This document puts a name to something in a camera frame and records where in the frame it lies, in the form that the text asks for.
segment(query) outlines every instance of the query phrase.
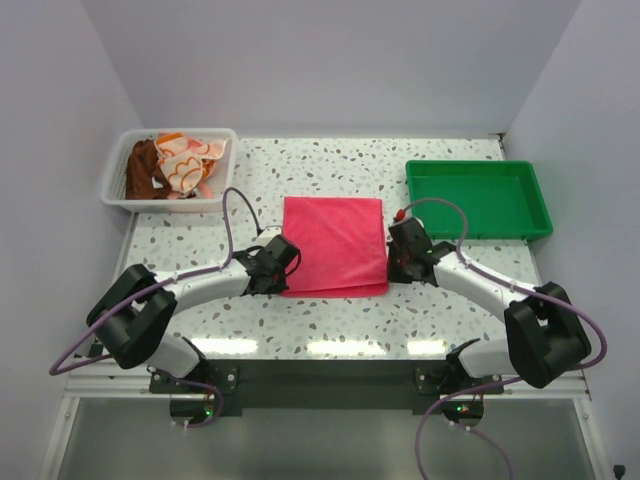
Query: green tray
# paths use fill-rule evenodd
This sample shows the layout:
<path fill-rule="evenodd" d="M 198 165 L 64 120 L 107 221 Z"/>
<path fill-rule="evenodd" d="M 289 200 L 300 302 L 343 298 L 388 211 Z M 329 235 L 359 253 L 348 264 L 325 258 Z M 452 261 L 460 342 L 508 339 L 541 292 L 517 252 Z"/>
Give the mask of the green tray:
<path fill-rule="evenodd" d="M 553 231 L 533 166 L 529 162 L 407 162 L 409 196 L 441 197 L 458 205 L 469 219 L 468 238 L 535 240 Z M 446 205 L 413 208 L 432 238 L 457 238 L 459 215 Z"/>

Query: white bin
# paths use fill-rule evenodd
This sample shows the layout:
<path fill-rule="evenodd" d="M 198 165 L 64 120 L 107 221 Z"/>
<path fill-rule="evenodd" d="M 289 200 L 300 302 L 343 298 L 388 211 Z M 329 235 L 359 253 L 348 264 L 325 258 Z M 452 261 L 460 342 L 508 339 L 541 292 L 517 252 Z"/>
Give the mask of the white bin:
<path fill-rule="evenodd" d="M 182 132 L 204 142 L 226 140 L 224 155 L 218 161 L 215 173 L 206 183 L 214 194 L 212 199 L 178 199 L 178 200 L 127 200 L 126 170 L 129 155 L 139 140 L 156 139 L 161 132 Z M 222 192 L 231 186 L 233 170 L 236 164 L 238 136 L 228 128 L 164 128 L 129 130 L 124 133 L 111 152 L 111 158 L 105 171 L 101 198 L 107 205 L 118 205 L 131 212 L 216 212 L 222 210 Z"/>

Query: orange and white fabric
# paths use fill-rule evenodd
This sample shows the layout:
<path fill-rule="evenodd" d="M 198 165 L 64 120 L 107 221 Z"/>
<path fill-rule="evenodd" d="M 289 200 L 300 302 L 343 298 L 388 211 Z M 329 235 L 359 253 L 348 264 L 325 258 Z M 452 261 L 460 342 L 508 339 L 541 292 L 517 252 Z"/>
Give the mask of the orange and white fabric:
<path fill-rule="evenodd" d="M 182 133 L 158 137 L 155 141 L 158 166 L 173 192 L 186 196 L 198 189 L 204 198 L 212 198 L 211 189 L 204 181 L 213 175 L 226 143 L 227 140 L 203 143 Z"/>

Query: red object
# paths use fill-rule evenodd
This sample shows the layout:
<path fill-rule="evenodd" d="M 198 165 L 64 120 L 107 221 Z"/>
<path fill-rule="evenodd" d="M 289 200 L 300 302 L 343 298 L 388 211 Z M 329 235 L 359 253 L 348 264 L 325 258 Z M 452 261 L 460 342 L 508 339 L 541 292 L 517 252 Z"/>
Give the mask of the red object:
<path fill-rule="evenodd" d="M 371 297 L 389 289 L 382 201 L 286 197 L 284 236 L 302 253 L 288 297 Z"/>

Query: table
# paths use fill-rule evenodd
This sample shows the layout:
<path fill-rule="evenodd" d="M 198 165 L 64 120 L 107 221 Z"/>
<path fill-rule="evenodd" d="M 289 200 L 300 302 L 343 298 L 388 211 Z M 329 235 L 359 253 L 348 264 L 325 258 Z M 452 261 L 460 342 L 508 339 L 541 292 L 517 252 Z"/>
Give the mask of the table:
<path fill-rule="evenodd" d="M 282 223 L 285 196 L 310 194 L 381 198 L 390 223 L 409 203 L 407 160 L 502 158 L 495 139 L 252 138 L 240 141 L 234 186 L 249 197 L 263 226 Z M 236 248 L 246 248 L 253 223 L 240 200 L 230 205 Z M 180 269 L 221 260 L 225 252 L 219 213 L 140 214 L 125 263 Z M 538 281 L 524 241 L 469 241 L 466 252 L 508 276 Z M 471 338 L 505 336 L 503 324 L 477 305 L 419 284 L 393 284 L 373 298 L 217 300 L 180 313 L 169 332 L 208 356 L 256 359 L 442 358 Z"/>

